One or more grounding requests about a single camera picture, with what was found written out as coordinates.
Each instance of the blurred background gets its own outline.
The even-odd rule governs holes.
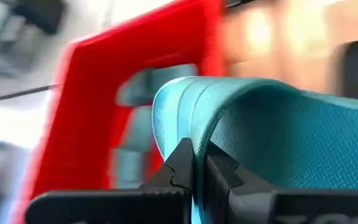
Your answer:
[[[68,43],[169,2],[0,0],[0,223],[43,136]],[[249,1],[226,10],[220,30],[229,76],[358,98],[358,0]]]

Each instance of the teal upholstery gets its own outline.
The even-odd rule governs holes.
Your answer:
[[[277,187],[358,189],[358,100],[268,79],[187,77],[158,91],[152,123],[164,159],[181,138],[193,142],[193,223],[204,220],[209,140]]]

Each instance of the teal fabric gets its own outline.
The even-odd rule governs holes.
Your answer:
[[[164,159],[181,138],[193,142],[193,223],[204,220],[209,140],[278,187],[358,189],[358,100],[300,91],[275,80],[187,77],[158,91],[152,123]]]

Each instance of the beige wall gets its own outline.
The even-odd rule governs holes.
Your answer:
[[[224,26],[231,75],[335,93],[340,46],[358,40],[358,0],[259,0],[231,12]]]

